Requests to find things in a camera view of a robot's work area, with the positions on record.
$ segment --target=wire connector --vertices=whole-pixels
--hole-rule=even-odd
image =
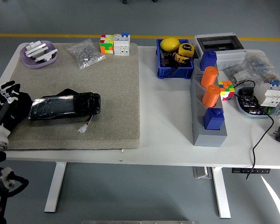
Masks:
[[[78,132],[80,133],[84,133],[88,128],[88,125],[83,125],[82,127],[80,127],[80,129],[78,130]]]

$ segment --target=beige felt mat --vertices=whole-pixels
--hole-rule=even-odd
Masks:
[[[56,43],[55,62],[38,69],[19,59],[11,80],[32,99],[56,95],[70,88],[101,96],[101,113],[94,116],[85,133],[78,129],[88,117],[30,121],[24,119],[10,134],[9,149],[114,149],[139,146],[138,46],[130,45],[129,56],[106,54],[106,59],[80,69],[66,50],[74,44]]]

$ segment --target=white electrical box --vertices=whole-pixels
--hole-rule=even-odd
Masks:
[[[241,64],[246,55],[235,33],[195,35],[193,45],[200,59],[205,51],[215,51],[218,70]]]

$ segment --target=yellow floor line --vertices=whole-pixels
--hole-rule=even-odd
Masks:
[[[63,38],[100,38],[101,35],[83,35],[83,34],[0,34],[0,37],[63,37]],[[175,35],[131,35],[133,39],[162,39],[166,37],[176,37],[178,39],[194,39],[194,36],[175,36]],[[239,37],[241,41],[277,41],[276,37]]]

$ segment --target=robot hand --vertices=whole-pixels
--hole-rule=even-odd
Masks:
[[[0,85],[0,125],[9,131],[28,116],[32,105],[31,97],[20,92],[20,87],[15,81]]]
[[[20,87],[15,81],[0,85],[0,151],[7,148],[7,137],[28,115],[32,105],[30,96],[20,92]],[[0,154],[0,161],[3,161],[5,158],[1,155],[3,154]]]

